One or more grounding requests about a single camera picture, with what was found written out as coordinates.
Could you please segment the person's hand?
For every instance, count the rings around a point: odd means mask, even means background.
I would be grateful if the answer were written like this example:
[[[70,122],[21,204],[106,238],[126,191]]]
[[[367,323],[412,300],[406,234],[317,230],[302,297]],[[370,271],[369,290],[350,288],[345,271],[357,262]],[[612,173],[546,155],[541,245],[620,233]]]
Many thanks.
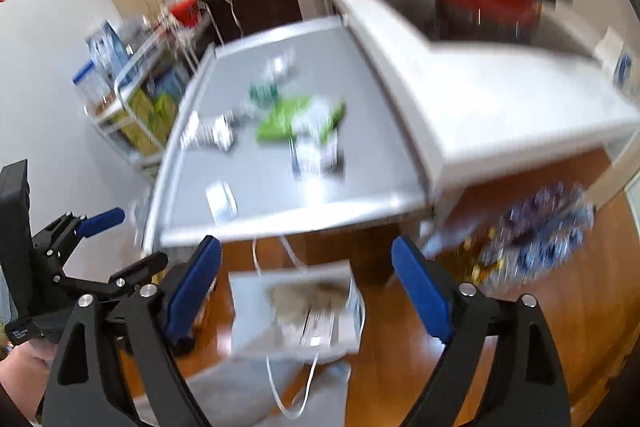
[[[14,347],[1,361],[1,386],[32,423],[47,389],[56,350],[58,346],[48,340],[32,339]]]

